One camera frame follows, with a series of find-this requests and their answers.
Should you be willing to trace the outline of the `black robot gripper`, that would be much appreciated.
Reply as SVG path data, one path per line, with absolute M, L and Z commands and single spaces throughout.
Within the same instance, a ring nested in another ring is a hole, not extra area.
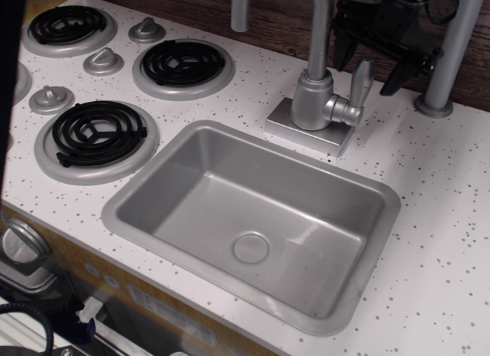
M 381 96 L 393 96 L 415 74 L 430 74 L 443 50 L 419 22 L 420 10 L 429 2 L 338 0 L 334 19 L 334 68 L 343 71 L 357 46 L 363 44 L 397 63 L 381 88 Z

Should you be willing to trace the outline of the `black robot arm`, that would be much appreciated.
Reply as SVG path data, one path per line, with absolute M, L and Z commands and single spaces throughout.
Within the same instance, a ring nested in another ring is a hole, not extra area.
M 444 51 L 420 26 L 419 13 L 424 9 L 432 23 L 447 24 L 459 9 L 459 0 L 451 1 L 452 12 L 444 18 L 430 14 L 430 0 L 381 0 L 376 4 L 338 1 L 334 68 L 344 70 L 358 45 L 363 44 L 396 62 L 380 91 L 383 96 L 394 95 L 412 77 L 431 74 Z

